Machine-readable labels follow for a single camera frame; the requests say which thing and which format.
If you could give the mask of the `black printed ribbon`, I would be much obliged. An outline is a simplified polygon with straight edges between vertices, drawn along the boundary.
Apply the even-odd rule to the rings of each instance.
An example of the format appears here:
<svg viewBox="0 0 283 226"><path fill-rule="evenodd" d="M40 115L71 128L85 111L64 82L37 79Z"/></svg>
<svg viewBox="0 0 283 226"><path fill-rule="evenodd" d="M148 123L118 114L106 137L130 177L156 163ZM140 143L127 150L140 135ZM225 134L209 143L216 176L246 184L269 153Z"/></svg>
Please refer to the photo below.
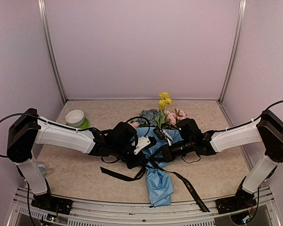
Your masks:
<svg viewBox="0 0 283 226"><path fill-rule="evenodd" d="M137 181L145 175L149 200L152 207L162 207L171 204L171 194L174 192L172 180L169 176L171 173L180 179L180 181L184 184L185 188L196 202L200 210L203 212L210 212L188 179L184 178L177 172L164 170L155 162L143 165L140 171L133 178L103 167L101 167L100 170L104 174L126 182Z"/></svg>

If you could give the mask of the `pale pink fake flower stem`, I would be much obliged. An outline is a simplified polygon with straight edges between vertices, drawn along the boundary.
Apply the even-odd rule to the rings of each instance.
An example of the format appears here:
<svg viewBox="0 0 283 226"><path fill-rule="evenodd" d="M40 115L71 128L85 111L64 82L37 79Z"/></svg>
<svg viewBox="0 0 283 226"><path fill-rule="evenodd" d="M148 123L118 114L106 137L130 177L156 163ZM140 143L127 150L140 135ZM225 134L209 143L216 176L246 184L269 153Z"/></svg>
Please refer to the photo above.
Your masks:
<svg viewBox="0 0 283 226"><path fill-rule="evenodd" d="M178 121L186 119L187 115L181 109L174 109L174 112L166 111L165 122L171 125L176 125Z"/></svg>

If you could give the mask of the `blue wrapping paper sheet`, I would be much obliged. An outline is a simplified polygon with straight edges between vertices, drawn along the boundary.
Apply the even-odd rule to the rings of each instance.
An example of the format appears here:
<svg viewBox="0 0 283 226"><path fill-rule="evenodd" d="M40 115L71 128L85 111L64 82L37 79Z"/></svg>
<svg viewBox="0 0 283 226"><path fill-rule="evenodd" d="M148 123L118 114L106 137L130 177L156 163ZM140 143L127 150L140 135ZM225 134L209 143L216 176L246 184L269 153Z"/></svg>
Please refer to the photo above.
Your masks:
<svg viewBox="0 0 283 226"><path fill-rule="evenodd" d="M161 146L167 144L166 141L157 138L153 129L148 131L146 127L142 127L136 130L138 137L148 134L149 137L154 137L157 140L156 145L143 149L142 152L147 158L152 156ZM152 164L149 163L148 165L150 167L147 169L146 185L151 206L163 207L171 205L171 194L174 192L174 189L170 176L159 169L155 169Z"/></svg>

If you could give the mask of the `blue fake flower bunch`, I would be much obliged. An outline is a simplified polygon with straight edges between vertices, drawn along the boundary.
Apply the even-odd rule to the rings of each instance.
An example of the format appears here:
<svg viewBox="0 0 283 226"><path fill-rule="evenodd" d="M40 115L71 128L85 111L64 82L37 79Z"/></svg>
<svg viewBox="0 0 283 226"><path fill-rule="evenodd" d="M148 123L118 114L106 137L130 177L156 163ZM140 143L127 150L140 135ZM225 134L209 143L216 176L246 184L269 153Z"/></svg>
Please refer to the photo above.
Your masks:
<svg viewBox="0 0 283 226"><path fill-rule="evenodd" d="M160 111L157 109L142 110L139 116L147 118L151 125L158 126L158 121L160 119Z"/></svg>

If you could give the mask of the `yellow fake flower stem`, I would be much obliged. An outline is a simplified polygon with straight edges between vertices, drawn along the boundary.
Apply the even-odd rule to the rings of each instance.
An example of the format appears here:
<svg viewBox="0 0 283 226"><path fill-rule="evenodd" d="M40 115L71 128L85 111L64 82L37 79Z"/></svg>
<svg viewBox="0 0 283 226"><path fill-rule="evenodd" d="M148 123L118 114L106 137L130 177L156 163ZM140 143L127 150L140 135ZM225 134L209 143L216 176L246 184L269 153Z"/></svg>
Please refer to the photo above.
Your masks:
<svg viewBox="0 0 283 226"><path fill-rule="evenodd" d="M173 100L170 97L170 94L168 92L161 92L159 94L160 100L158 102L158 112L159 116L155 118L158 127L161 128L162 124L165 123L166 119L166 107L171 106Z"/></svg>

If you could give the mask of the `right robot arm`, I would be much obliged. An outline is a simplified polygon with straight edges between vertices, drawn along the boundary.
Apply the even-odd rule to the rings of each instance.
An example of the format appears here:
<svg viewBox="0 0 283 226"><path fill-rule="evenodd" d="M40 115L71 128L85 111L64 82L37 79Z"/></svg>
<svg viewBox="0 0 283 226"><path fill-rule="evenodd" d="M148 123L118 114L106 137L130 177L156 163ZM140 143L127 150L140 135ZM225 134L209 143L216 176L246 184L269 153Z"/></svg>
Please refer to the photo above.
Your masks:
<svg viewBox="0 0 283 226"><path fill-rule="evenodd" d="M242 209L249 203L260 185L283 162L283 122L269 108L249 122L224 130L203 133L196 121L190 118L179 121L176 126L182 139L160 147L157 152L161 157L155 157L155 161L171 162L191 152L199 156L211 156L234 147L263 143L263 157L242 180L232 198L232 205L236 209Z"/></svg>

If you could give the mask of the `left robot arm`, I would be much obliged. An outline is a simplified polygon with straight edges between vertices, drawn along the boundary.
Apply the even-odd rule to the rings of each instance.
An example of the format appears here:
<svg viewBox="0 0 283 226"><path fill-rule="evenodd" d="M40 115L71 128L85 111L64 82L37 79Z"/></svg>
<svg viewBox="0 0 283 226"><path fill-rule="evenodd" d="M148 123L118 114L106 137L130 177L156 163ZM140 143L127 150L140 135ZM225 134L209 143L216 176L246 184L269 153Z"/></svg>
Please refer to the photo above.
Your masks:
<svg viewBox="0 0 283 226"><path fill-rule="evenodd" d="M0 123L15 116L18 119L8 131L7 153L0 154L0 157L16 164L35 198L48 210L56 206L57 200L51 195L49 184L33 156L35 144L73 149L101 159L113 156L116 161L125 162L127 168L141 166L140 173L145 172L146 161L142 150L150 144L150 137L139 137L136 129L127 122L121 121L108 130L78 129L50 121L41 117L36 109L29 108L24 113L4 117Z"/></svg>

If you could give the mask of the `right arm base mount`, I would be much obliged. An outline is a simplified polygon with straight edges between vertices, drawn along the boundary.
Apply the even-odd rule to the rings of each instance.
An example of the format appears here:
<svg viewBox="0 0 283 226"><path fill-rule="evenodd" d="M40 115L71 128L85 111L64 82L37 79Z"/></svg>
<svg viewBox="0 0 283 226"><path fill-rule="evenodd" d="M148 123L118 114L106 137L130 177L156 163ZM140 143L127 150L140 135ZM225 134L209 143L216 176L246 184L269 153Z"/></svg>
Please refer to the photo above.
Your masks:
<svg viewBox="0 0 283 226"><path fill-rule="evenodd" d="M218 214L235 212L256 206L257 201L254 195L250 196L230 196L216 200Z"/></svg>

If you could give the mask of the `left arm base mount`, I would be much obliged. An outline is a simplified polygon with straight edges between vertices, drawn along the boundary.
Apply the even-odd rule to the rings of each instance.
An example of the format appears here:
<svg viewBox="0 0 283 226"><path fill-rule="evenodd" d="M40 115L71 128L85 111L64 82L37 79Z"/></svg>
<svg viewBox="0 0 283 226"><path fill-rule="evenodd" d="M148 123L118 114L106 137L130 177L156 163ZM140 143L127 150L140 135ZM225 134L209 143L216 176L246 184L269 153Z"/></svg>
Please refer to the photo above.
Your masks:
<svg viewBox="0 0 283 226"><path fill-rule="evenodd" d="M66 198L60 198L48 194L35 195L31 202L33 207L37 207L42 210L55 212L57 214L69 215L73 201Z"/></svg>

